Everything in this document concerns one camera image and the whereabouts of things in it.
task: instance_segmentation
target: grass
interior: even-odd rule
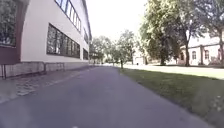
[[[189,112],[199,115],[217,128],[223,128],[223,80],[135,69],[120,71]]]

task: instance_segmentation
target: bright sky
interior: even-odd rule
[[[92,35],[118,39],[129,29],[138,34],[147,0],[86,0]]]

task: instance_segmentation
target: white building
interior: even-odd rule
[[[10,25],[0,19],[9,33],[0,31],[0,70],[6,68],[7,76],[88,64],[92,35],[85,0],[1,0],[0,8],[0,16],[13,17]]]
[[[189,42],[190,65],[220,65],[221,50],[218,37],[210,37],[204,34],[204,37],[192,38]],[[185,64],[185,48],[182,48],[178,64]]]

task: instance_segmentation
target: window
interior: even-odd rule
[[[79,18],[77,17],[76,19],[76,28],[78,29],[78,26],[79,26]]]
[[[89,53],[83,48],[83,59],[89,60]]]
[[[48,27],[47,54],[80,58],[80,45],[50,24]]]
[[[209,51],[205,50],[205,59],[209,59]]]
[[[66,12],[66,6],[67,6],[68,0],[62,0],[61,9]]]
[[[55,40],[56,40],[56,29],[53,26],[48,27],[48,38],[47,38],[47,53],[56,53],[55,48]]]
[[[15,47],[16,3],[3,0],[0,9],[0,45]]]
[[[192,59],[193,59],[193,60],[196,60],[196,51],[193,51],[193,52],[192,52]]]
[[[76,26],[76,22],[77,22],[76,19],[77,19],[77,14],[75,12],[75,14],[74,14],[74,22],[73,22],[75,26]]]
[[[63,49],[63,35],[60,31],[57,31],[57,35],[56,35],[57,39],[56,39],[56,54],[62,54],[62,49]]]
[[[71,17],[70,17],[72,23],[74,22],[74,13],[75,13],[75,10],[74,10],[74,8],[72,8]]]
[[[68,56],[72,55],[72,40],[68,39]]]
[[[63,35],[63,46],[64,46],[64,49],[63,49],[63,55],[68,55],[68,37],[66,35]]]
[[[85,32],[85,35],[84,35],[84,40],[86,41],[86,43],[88,44],[89,43],[89,38],[86,34],[86,30],[84,29],[84,32]]]
[[[79,31],[81,31],[81,21],[79,19]]]
[[[72,9],[72,5],[71,5],[71,2],[69,1],[68,6],[67,6],[67,10],[66,10],[66,14],[67,14],[68,17],[70,17],[70,15],[71,15],[71,9]]]
[[[80,18],[73,7],[71,0],[55,0],[55,2],[60,6],[64,13],[69,17],[69,20],[81,32],[81,21]]]
[[[181,59],[181,60],[184,60],[184,53],[183,53],[183,52],[180,53],[180,59]]]
[[[61,6],[62,0],[55,0],[55,1],[56,1],[56,3],[58,3],[59,6]]]

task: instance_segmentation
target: paved path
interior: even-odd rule
[[[0,128],[211,128],[119,74],[99,67],[0,105]]]

